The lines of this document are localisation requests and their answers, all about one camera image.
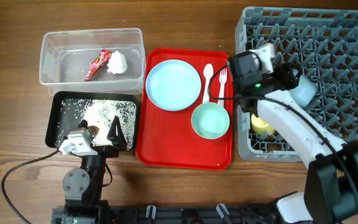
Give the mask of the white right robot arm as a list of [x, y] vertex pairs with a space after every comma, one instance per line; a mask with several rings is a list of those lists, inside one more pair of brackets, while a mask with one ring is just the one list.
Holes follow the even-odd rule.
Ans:
[[252, 106], [298, 153], [308, 170], [305, 190], [278, 199], [281, 222], [339, 223], [358, 215], [358, 142], [346, 143], [320, 126], [304, 109], [314, 86], [295, 67], [272, 65], [273, 53], [250, 50], [229, 57], [227, 96], [213, 96], [211, 65], [201, 79], [182, 60], [149, 65], [137, 137], [137, 158], [154, 166], [219, 170], [221, 152], [232, 142], [232, 104]]

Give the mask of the white napkin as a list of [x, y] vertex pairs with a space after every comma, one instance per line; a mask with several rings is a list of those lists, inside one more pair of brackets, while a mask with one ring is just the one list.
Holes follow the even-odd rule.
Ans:
[[111, 54], [107, 64], [107, 72], [112, 74], [122, 74], [127, 70], [127, 62], [125, 56], [119, 51]]

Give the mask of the red ketchup packet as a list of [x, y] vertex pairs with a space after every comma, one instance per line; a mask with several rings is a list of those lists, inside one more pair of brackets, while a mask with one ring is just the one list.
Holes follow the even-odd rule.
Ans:
[[92, 76], [111, 58], [112, 51], [102, 49], [95, 60], [93, 60], [89, 65], [89, 70], [85, 82], [90, 81]]

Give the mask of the small light blue bowl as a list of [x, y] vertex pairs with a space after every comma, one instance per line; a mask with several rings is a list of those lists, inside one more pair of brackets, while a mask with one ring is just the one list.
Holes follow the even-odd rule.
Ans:
[[298, 79], [298, 85], [289, 90], [292, 98], [302, 108], [306, 107], [317, 92], [316, 85], [305, 75], [300, 75], [294, 70], [295, 77]]

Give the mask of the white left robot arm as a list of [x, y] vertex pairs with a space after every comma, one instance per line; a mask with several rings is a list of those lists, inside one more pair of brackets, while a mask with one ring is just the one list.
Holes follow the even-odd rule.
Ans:
[[69, 132], [59, 150], [62, 154], [81, 157], [81, 166], [70, 170], [63, 178], [65, 208], [55, 223], [116, 223], [116, 217], [108, 202], [101, 200], [106, 159], [117, 157], [118, 150], [127, 146], [119, 118], [111, 123], [107, 140], [110, 146], [94, 147], [87, 121]]

